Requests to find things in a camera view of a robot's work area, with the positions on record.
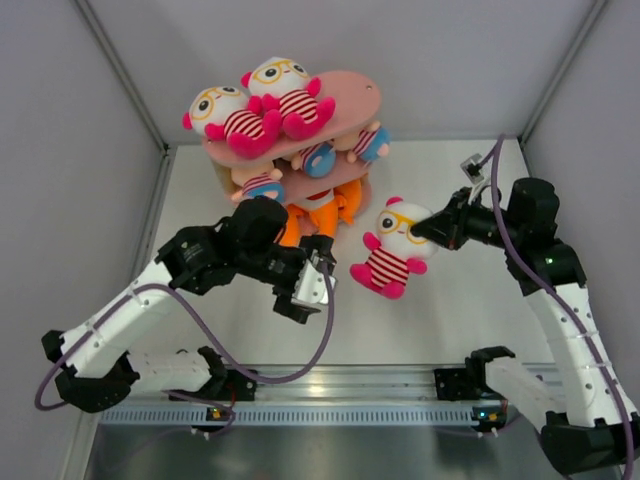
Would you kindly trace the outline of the orange shrimp plush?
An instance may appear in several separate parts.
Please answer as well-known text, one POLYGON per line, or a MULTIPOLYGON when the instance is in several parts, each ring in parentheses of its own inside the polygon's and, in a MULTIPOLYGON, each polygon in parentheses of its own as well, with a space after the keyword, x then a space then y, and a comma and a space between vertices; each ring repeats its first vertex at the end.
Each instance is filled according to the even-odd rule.
POLYGON ((320 235, 334 237, 338 225, 353 225, 363 199, 360 179, 309 196, 300 207, 305 210, 320 235))
POLYGON ((314 234, 317 230, 311 220, 310 213, 300 207, 289 204, 286 206, 288 219, 278 244, 287 247, 297 247, 303 236, 314 234))

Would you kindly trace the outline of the white pink doll back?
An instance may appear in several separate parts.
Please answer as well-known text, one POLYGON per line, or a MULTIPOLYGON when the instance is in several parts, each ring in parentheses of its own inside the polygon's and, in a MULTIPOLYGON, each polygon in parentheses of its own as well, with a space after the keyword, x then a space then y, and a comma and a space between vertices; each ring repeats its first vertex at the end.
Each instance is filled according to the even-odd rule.
POLYGON ((387 299, 400 299, 410 276, 426 274, 427 261, 439 249, 433 241, 412 232, 432 215, 425 206, 390 197, 377 217, 376 230, 363 235, 368 257, 350 266, 351 278, 387 299))

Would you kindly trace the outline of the white pink doll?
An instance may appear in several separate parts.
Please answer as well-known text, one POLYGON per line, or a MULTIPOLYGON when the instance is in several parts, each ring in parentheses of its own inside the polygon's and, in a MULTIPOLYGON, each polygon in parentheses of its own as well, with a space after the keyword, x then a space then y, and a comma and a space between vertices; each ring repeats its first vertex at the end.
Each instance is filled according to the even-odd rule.
POLYGON ((427 261, 439 249, 433 241, 412 232, 432 215, 425 206, 390 197, 377 217, 376 230, 363 235, 368 257, 350 266, 351 278, 387 299, 400 299, 410 276, 426 274, 427 261))
POLYGON ((241 84, 260 100, 266 112, 280 113, 282 130, 292 140, 315 136, 335 113, 335 99, 319 97, 321 79, 293 59, 271 57, 245 73, 241 84))
POLYGON ((224 142, 243 159, 265 154, 278 140, 282 116, 263 110, 258 96, 247 96, 233 86, 201 91, 183 114, 182 126, 206 140, 224 142))

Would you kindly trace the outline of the boy doll black hair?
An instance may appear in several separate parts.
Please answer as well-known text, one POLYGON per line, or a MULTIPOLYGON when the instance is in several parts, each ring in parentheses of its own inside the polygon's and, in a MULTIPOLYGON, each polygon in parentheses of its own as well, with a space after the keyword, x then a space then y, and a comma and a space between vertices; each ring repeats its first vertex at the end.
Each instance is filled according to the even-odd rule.
POLYGON ((389 154, 391 135, 379 121, 374 121, 359 131, 332 139, 331 144, 336 151, 345 154, 350 164, 358 159, 373 162, 389 154))

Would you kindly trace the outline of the boy doll striped shirt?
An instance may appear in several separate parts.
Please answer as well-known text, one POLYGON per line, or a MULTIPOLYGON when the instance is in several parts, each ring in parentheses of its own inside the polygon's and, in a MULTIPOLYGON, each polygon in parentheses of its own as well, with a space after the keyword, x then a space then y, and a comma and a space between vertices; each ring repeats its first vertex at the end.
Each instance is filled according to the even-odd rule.
POLYGON ((327 142, 304 148, 291 156, 290 164, 312 178, 327 176, 336 162, 336 151, 327 142))

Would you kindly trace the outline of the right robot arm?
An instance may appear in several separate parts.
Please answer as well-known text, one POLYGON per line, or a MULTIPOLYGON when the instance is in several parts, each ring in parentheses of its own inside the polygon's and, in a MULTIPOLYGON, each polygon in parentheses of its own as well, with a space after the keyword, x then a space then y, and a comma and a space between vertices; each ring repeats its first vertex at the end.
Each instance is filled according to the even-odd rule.
POLYGON ((639 456, 639 412, 619 384, 592 316, 587 279, 575 250, 557 237, 559 199, 539 178, 513 183, 509 202, 488 184, 456 191, 430 213, 400 197, 389 199, 375 232, 363 242, 368 257, 351 277, 388 299, 422 274, 435 247, 451 251, 468 241, 501 249, 506 267, 539 320, 564 389, 555 397, 507 347, 485 347, 465 360, 464 385, 475 395, 498 396, 535 428, 553 468, 570 476, 620 466, 631 478, 639 456))

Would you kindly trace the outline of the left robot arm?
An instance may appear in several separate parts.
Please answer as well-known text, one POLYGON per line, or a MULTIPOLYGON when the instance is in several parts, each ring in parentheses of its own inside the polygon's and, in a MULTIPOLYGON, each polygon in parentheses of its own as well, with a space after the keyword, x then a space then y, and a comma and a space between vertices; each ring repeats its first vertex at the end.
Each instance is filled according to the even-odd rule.
POLYGON ((213 400, 225 390, 230 370, 256 379, 218 340, 171 355, 135 355, 130 347, 166 318, 174 304, 191 312, 185 294, 203 296, 237 276, 271 286, 274 312, 299 324, 329 304, 333 240, 314 234, 296 246, 283 246, 288 218, 279 202, 256 197, 242 201, 214 225, 180 229, 97 314, 73 329, 51 330, 42 337, 53 367, 37 390, 36 408, 48 410, 43 393, 50 383, 61 406, 98 413, 144 394, 213 400))

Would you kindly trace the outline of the boy doll on middle shelf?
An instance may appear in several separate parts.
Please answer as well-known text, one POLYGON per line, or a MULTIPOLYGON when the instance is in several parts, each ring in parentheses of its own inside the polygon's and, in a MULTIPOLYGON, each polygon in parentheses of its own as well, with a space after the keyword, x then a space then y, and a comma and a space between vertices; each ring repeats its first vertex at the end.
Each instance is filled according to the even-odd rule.
POLYGON ((282 203, 285 199, 282 177, 282 171, 275 167, 232 169, 231 179, 238 189, 231 195, 231 200, 240 203, 245 199, 267 197, 282 203))

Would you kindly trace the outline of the pink three-tier toy shelf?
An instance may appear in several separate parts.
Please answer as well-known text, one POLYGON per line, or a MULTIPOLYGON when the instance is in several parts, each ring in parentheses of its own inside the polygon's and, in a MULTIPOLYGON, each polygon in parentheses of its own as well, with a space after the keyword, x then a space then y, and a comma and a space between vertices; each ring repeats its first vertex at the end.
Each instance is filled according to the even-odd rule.
POLYGON ((351 71, 327 71, 318 75, 322 82, 320 94, 336 100, 336 110, 332 119, 316 136, 294 141, 282 135, 263 156, 245 160, 236 155, 226 143, 202 139, 204 151, 211 159, 216 175, 225 195, 230 197, 237 191, 231 180, 233 168, 248 169, 273 160, 283 177, 281 184, 285 190, 285 202, 299 200, 321 191, 344 184, 365 175, 369 167, 358 160, 350 163, 343 152, 336 154, 336 161, 329 174, 312 178, 300 170, 294 170, 284 157, 303 148, 337 138, 343 134, 355 133, 371 123, 381 105, 381 92, 367 76, 351 71))

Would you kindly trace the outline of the white pink doll on shelf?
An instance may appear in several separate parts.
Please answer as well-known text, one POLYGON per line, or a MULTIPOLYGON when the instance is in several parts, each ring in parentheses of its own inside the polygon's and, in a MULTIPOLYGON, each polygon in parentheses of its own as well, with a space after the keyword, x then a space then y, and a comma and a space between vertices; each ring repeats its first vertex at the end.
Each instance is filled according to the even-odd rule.
POLYGON ((233 86, 201 91, 183 114, 182 126, 206 140, 224 142, 243 159, 265 154, 278 140, 282 116, 263 110, 258 96, 247 96, 233 86))

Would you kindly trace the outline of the aluminium front frame rail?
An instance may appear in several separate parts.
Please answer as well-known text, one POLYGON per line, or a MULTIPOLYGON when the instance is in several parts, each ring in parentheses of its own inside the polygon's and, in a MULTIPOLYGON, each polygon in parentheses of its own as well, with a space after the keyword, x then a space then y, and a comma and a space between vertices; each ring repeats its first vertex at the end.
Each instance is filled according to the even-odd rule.
POLYGON ((319 366, 292 382, 270 385, 254 381, 252 402, 430 402, 436 395, 436 368, 459 365, 331 365, 319 366))

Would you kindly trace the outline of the aluminium frame rail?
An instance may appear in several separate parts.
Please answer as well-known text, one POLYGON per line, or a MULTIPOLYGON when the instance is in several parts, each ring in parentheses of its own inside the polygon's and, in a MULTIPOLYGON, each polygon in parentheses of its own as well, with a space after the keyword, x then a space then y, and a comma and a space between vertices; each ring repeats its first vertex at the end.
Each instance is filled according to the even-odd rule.
POLYGON ((159 219, 175 162, 176 150, 176 147, 167 146, 159 158, 158 171, 153 177, 151 193, 144 208, 141 231, 135 244, 132 264, 127 272, 126 281, 118 289, 113 301, 116 301, 131 285, 151 259, 159 219))
POLYGON ((292 382, 270 385, 254 381, 252 402, 430 402, 436 395, 436 368, 459 365, 331 365, 319 366, 292 382))

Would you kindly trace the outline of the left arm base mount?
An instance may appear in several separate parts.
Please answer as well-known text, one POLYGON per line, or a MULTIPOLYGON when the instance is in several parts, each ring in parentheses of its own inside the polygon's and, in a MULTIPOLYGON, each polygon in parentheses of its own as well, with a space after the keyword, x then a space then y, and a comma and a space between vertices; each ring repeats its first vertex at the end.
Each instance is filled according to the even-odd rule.
POLYGON ((179 390, 182 395, 216 402, 234 402, 255 400, 256 384, 235 369, 225 374, 214 375, 200 390, 187 392, 179 390))

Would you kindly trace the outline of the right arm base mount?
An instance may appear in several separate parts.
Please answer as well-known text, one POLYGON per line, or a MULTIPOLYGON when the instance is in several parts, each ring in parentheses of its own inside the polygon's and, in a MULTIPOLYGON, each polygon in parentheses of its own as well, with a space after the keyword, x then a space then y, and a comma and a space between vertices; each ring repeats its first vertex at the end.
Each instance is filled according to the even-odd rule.
POLYGON ((502 398, 499 393, 486 385, 480 374, 467 368, 436 368, 433 373, 436 395, 439 400, 471 401, 502 398))

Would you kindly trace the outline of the aluminium left frame rail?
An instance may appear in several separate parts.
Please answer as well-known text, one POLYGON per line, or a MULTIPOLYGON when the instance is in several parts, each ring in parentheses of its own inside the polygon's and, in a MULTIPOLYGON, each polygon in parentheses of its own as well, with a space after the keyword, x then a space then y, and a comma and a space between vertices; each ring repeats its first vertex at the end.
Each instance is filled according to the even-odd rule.
POLYGON ((153 177, 151 193, 144 208, 141 231, 135 244, 132 264, 127 272, 126 281, 118 289, 113 301, 116 301, 131 285, 151 259, 159 219, 175 162, 176 150, 176 147, 167 146, 159 158, 158 171, 153 177))

